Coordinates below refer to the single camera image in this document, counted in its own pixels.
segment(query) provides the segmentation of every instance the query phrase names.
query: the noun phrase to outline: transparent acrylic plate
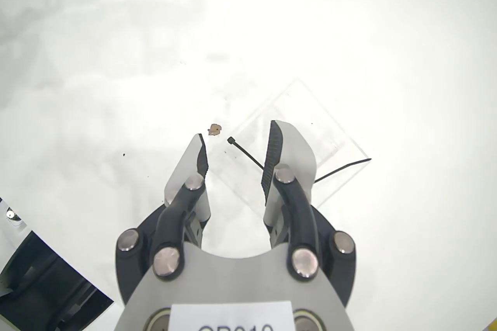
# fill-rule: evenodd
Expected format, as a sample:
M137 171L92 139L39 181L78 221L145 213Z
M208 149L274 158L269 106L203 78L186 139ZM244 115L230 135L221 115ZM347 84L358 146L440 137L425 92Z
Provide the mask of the transparent acrylic plate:
M262 165L272 120L289 122L304 136L316 156L316 178L367 157L300 80L294 81L232 134L236 142ZM314 207L322 205L366 165L351 166L314 184ZM262 170L235 146L226 143L209 154L209 173L217 175L256 214L263 216Z

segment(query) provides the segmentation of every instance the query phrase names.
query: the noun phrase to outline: round bolt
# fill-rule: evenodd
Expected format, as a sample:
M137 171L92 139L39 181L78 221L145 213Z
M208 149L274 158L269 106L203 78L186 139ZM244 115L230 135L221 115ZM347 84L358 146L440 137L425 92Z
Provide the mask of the round bolt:
M204 183L204 177L200 173L195 173L186 179L185 186L188 190L198 190Z
M175 247L164 247L154 255L154 272L157 276L169 276L179 266L179 251Z
M291 183L295 180L295 175L289 168L279 168L276 171L276 179L282 183Z
M346 232L337 231L333 235L333 240L335 242L335 246L337 246L338 251L343 254L350 254L355 249L355 244L352 239Z
M7 219L12 221L21 221L21 218L10 207L7 209L5 216L7 216Z
M297 317L295 319L295 331L320 331L320 328L310 318Z
M138 231L135 229L126 230L117 239L117 248L121 251L132 250L138 242Z
M307 310L297 310L293 313L295 331L323 331L321 321L317 315Z
M311 278L318 272L319 262L312 251L302 248L292 253L292 265L299 276Z
M147 331L167 331L169 328L169 315L171 310L166 308L155 313L149 320Z

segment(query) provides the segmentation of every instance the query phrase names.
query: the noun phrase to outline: brown crumb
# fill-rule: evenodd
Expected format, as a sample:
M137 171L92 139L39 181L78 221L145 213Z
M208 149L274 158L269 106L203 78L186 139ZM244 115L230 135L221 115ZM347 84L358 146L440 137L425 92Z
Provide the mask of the brown crumb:
M220 134L221 129L222 127L220 125L216 125L216 123L213 123L211 125L211 128L207 129L207 131L209 132L209 136L217 136L218 134Z

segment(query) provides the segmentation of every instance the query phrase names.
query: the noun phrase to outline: white table surface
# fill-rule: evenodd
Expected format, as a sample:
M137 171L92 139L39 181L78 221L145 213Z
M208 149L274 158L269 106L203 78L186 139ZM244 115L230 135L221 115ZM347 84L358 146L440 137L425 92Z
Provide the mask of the white table surface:
M222 125L218 150L298 78L373 158L320 207L357 243L355 328L479 331L497 315L497 0L0 0L0 14L1 197L111 298L117 236L160 205L193 134ZM267 250L259 217L208 184L205 248Z

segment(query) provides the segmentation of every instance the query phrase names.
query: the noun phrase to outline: white label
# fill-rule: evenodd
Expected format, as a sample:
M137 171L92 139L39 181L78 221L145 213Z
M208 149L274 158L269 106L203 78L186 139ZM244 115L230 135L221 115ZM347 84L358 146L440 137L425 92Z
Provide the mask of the white label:
M173 304L169 331L294 331L292 303Z

